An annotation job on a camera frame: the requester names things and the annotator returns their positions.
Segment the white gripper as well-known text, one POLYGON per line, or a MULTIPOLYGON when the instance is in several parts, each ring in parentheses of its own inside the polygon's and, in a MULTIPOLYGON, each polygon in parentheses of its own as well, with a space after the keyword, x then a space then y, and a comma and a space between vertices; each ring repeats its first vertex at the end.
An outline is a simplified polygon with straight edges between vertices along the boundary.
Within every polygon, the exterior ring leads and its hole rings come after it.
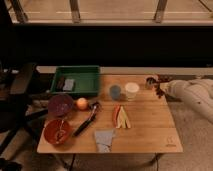
POLYGON ((161 83, 160 88, 163 90, 165 95, 179 99, 186 85, 187 82, 184 80, 173 80, 170 82, 161 83))

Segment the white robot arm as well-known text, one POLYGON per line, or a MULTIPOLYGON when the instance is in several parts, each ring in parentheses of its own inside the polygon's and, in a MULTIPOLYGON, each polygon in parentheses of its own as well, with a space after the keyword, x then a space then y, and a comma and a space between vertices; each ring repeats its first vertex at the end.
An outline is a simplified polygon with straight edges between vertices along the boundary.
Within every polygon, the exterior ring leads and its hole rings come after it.
POLYGON ((213 124, 213 80, 172 80, 160 88, 173 98, 180 99, 189 108, 213 124))

